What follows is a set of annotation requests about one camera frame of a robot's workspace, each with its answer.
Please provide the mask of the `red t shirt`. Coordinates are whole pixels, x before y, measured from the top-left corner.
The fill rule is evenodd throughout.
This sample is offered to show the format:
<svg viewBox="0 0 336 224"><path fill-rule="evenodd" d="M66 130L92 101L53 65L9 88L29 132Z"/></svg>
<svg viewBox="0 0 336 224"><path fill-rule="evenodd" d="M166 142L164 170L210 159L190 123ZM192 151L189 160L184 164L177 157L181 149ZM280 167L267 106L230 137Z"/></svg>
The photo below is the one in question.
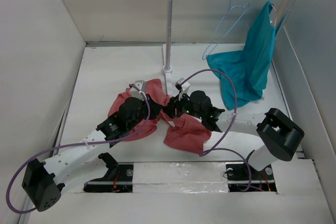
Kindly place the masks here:
<svg viewBox="0 0 336 224"><path fill-rule="evenodd" d="M149 94L156 103L162 106L166 106L170 100L170 96L163 91L160 79L146 81L145 93ZM108 112L108 116L117 112L121 104L129 97L132 97L132 95L128 87L125 92L118 94ZM183 114L179 118L171 119L165 113L160 112L159 116L156 119L149 120L140 132L124 141L137 141L148 136L153 136L154 132L157 131L157 124L160 120L169 125L166 133L163 133L163 143L176 150L200 154L203 152L204 143L208 141L212 135L211 131L206 129L201 122L190 115Z"/></svg>

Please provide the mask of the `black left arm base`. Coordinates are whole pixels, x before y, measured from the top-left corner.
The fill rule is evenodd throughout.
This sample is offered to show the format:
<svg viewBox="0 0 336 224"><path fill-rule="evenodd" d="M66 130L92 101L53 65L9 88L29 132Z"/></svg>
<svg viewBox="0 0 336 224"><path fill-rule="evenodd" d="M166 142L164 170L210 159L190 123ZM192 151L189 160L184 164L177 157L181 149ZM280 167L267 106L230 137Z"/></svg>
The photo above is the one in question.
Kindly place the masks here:
<svg viewBox="0 0 336 224"><path fill-rule="evenodd" d="M109 153L102 153L98 158L104 161L107 171L100 178L84 183L86 193L132 193L133 163L118 163Z"/></svg>

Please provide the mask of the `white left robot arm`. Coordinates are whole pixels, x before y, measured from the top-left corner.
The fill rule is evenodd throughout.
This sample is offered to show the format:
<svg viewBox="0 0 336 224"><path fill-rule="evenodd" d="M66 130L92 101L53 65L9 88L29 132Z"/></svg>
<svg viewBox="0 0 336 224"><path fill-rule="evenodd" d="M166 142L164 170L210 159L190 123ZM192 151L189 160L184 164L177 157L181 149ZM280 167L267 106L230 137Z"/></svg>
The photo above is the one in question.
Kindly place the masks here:
<svg viewBox="0 0 336 224"><path fill-rule="evenodd" d="M59 156L44 161L37 158L29 161L22 187L35 209L42 212L52 207L61 198L62 191L69 188L68 180L75 169L121 140L128 139L137 125L156 118L161 110L162 106L148 94L145 99L127 98L117 112L100 123L77 145L68 145Z"/></svg>

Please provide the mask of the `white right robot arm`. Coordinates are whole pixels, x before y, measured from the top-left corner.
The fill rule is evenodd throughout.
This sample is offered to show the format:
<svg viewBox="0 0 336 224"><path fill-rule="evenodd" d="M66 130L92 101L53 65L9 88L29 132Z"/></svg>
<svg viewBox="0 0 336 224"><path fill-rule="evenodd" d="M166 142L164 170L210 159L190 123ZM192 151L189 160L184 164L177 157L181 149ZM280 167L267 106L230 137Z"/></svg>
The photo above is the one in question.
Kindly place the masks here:
<svg viewBox="0 0 336 224"><path fill-rule="evenodd" d="M305 135L303 129L279 109L240 116L216 108L205 92L199 90L191 95L184 93L170 98L163 112L172 119L183 114L191 115L200 119L202 125L212 132L228 130L259 137L263 145L252 151L248 162L242 166L243 174L248 178L255 178L277 160L291 161Z"/></svg>

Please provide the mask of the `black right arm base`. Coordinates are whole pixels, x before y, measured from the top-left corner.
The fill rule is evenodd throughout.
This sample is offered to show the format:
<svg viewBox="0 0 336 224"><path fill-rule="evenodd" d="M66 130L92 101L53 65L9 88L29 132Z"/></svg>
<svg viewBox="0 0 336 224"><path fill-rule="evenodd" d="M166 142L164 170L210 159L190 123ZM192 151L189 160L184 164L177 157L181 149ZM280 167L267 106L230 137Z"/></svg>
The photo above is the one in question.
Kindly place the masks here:
<svg viewBox="0 0 336 224"><path fill-rule="evenodd" d="M243 162L226 163L226 171L223 177L227 179L228 191L233 192L276 192L276 183L271 165L262 171L250 168L249 176L247 166Z"/></svg>

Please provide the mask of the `blue wire hanger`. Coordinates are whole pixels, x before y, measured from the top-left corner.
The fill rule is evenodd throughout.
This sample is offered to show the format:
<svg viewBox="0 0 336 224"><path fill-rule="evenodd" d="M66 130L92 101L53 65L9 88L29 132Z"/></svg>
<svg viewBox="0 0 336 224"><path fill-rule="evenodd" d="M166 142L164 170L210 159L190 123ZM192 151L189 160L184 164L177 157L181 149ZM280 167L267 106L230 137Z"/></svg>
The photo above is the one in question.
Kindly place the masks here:
<svg viewBox="0 0 336 224"><path fill-rule="evenodd" d="M239 23L239 21L245 16L246 12L249 10L250 3L246 2L244 4L233 4L233 0L228 0L228 6L226 13L219 20L214 33L211 37L211 40L207 47L205 48L202 54L202 60L206 60L209 55L213 53L213 51L221 44L228 34L234 29L234 27ZM228 21L228 18L231 14L234 14L233 10L239 9L241 10L239 16L236 18L234 22L232 22L231 26L226 30L224 28L224 22Z"/></svg>

